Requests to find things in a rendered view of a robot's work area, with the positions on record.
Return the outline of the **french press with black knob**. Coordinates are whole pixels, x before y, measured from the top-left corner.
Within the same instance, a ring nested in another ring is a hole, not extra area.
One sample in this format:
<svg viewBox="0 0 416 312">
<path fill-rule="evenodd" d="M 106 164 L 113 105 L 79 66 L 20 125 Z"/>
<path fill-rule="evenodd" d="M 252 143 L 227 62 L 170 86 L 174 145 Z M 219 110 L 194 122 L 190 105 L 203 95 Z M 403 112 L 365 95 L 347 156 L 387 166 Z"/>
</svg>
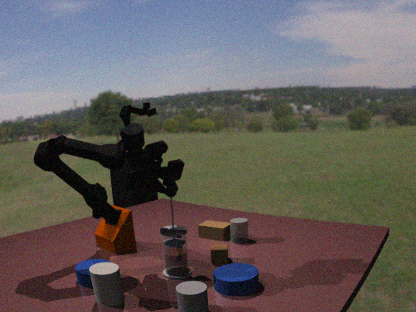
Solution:
<svg viewBox="0 0 416 312">
<path fill-rule="evenodd" d="M 191 270 L 188 268 L 187 228 L 174 225 L 172 197 L 177 194 L 177 189 L 172 185 L 166 189 L 168 191 L 166 195 L 170 197 L 172 225 L 160 229 L 165 267 L 163 276 L 171 280 L 180 280 L 191 275 Z"/>
</svg>

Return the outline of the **blue short cylinder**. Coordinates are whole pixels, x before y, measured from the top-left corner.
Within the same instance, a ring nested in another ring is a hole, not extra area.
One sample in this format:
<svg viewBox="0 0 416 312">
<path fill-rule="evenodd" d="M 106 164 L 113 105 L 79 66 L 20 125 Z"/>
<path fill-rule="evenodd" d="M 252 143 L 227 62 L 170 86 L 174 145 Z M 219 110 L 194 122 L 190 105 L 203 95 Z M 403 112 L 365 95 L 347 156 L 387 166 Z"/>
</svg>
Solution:
<svg viewBox="0 0 416 312">
<path fill-rule="evenodd" d="M 83 287 L 93 288 L 92 281 L 90 277 L 89 268 L 90 266 L 97 264 L 97 263 L 104 263 L 110 261 L 106 259 L 89 259 L 86 261 L 81 261 L 75 266 L 76 276 L 78 283 Z"/>
<path fill-rule="evenodd" d="M 244 263 L 230 263 L 213 272 L 214 289 L 223 295 L 240 296 L 254 292 L 258 286 L 257 267 Z"/>
</svg>

